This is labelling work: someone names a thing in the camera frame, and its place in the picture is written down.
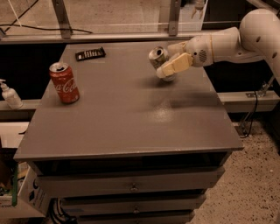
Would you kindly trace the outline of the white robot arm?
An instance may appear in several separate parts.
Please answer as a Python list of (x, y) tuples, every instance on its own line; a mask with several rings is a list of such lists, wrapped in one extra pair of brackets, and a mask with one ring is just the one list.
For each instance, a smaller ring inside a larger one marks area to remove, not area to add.
[(266, 9), (249, 12), (238, 28), (195, 36), (169, 45), (170, 55), (156, 69), (157, 77), (167, 78), (189, 67), (206, 67), (215, 62), (248, 63), (264, 60), (280, 83), (280, 19)]

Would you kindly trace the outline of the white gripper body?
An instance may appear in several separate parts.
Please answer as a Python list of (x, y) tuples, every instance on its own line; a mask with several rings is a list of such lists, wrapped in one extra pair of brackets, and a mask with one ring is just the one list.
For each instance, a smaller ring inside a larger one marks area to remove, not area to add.
[(194, 67), (207, 67), (214, 63), (211, 36), (196, 36), (190, 39), (185, 47), (193, 57)]

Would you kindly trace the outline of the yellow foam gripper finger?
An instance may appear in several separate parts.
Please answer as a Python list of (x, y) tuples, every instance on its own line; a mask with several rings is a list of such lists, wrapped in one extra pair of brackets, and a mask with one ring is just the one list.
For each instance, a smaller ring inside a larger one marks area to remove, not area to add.
[(157, 69), (156, 74), (158, 78), (163, 79), (176, 73), (185, 71), (192, 65), (193, 56), (191, 54), (186, 52), (181, 54), (176, 53)]
[(185, 53), (186, 52), (186, 44), (187, 41), (171, 44), (167, 46), (167, 51), (169, 53), (169, 56), (174, 56), (175, 54), (179, 53)]

